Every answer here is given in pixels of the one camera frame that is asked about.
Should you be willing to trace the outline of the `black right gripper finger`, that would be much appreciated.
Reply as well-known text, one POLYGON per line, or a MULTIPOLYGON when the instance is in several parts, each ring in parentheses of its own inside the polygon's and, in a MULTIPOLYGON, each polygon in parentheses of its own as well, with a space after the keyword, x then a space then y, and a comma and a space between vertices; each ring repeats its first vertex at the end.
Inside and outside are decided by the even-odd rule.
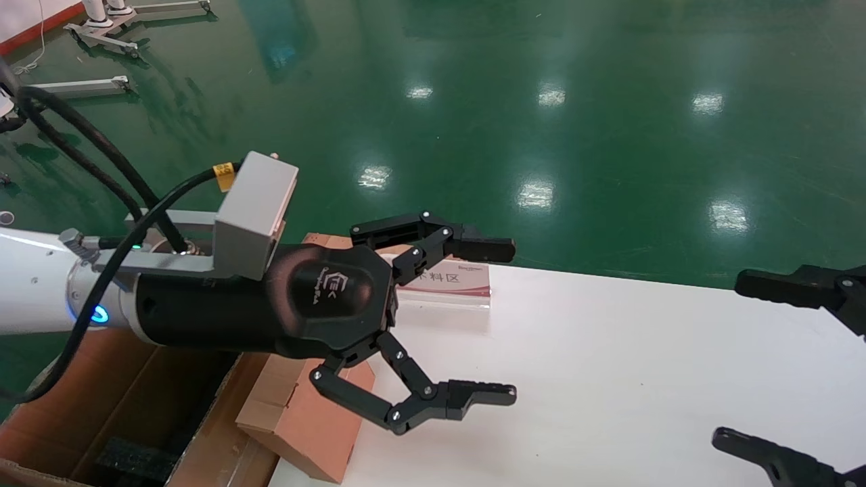
POLYGON ((763 469, 773 486, 864 486, 865 465, 841 473, 801 451, 718 427, 712 447, 763 469))
POLYGON ((865 335, 864 265, 852 269, 802 265, 789 275, 744 269, 737 275, 734 291, 792 307, 825 308, 853 335, 865 335))

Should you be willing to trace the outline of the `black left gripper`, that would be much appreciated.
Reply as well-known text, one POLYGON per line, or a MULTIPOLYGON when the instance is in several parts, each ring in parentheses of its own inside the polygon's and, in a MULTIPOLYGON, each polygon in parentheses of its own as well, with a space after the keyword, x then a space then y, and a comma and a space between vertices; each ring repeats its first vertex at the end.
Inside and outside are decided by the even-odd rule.
POLYGON ((324 358, 309 374, 316 391, 398 436, 431 419, 461 421, 475 404, 513 406, 518 391, 511 384, 433 383, 387 327, 396 310, 394 283, 408 285, 448 256, 511 262, 516 242, 429 212, 353 225, 350 240, 359 247, 279 246, 260 280, 140 275, 139 335, 161 346, 324 358), (390 268, 374 250, 393 246, 409 249, 390 268), (409 391, 398 404, 340 377, 375 354, 409 391))

